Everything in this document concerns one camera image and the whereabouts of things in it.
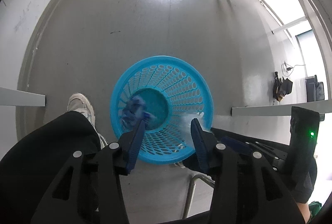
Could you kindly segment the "person's right hand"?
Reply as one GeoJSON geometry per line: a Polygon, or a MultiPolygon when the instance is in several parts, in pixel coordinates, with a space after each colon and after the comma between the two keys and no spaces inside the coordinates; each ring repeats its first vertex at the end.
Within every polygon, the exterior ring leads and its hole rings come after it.
{"type": "Polygon", "coordinates": [[[311,217],[311,212],[308,203],[298,203],[297,206],[303,216],[305,223],[308,223],[311,217]]]}

